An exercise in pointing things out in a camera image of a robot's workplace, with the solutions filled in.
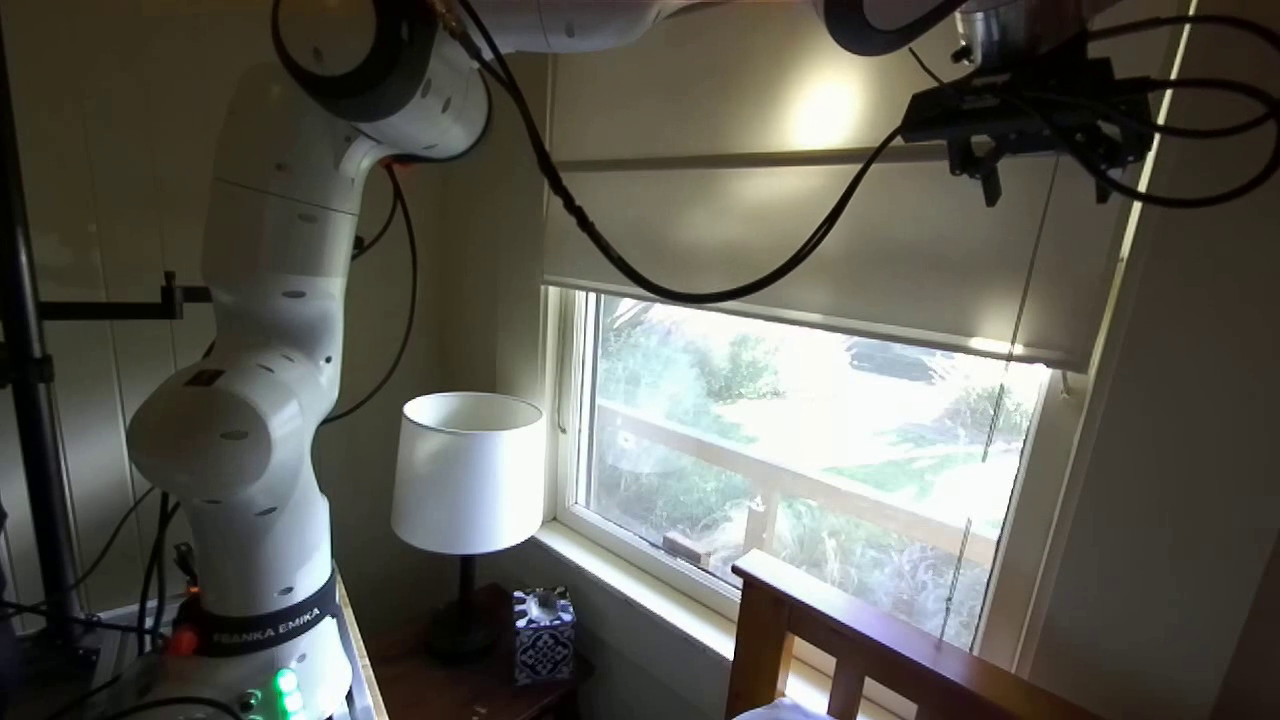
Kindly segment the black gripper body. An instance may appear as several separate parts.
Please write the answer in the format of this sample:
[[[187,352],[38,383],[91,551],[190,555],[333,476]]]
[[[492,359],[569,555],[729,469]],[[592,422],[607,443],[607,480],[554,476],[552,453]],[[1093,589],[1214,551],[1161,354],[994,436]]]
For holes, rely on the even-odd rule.
[[[1001,163],[1027,153],[1072,156],[1107,200],[1107,179],[1147,156],[1154,120],[1144,90],[1107,66],[1019,66],[914,90],[901,134],[939,140],[947,173],[1002,197]]]

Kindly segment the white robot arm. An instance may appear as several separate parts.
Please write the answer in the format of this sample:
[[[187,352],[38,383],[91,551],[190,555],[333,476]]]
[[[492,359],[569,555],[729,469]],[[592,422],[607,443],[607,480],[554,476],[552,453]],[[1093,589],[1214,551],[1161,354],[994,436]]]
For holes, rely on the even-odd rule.
[[[214,344],[128,419],[147,485],[187,507],[190,645],[151,659],[151,720],[339,720],[354,679],[335,614],[333,507],[313,438],[339,394],[342,301],[365,179],[384,159],[454,159],[492,120],[485,78],[517,50],[611,50],[707,0],[368,0],[372,31],[324,63],[288,31],[231,90],[203,233]],[[939,18],[973,71],[909,104],[914,140],[983,134],[1124,166],[1147,108],[1082,50],[1107,0],[931,0],[883,18],[816,0],[837,47],[883,56]]]

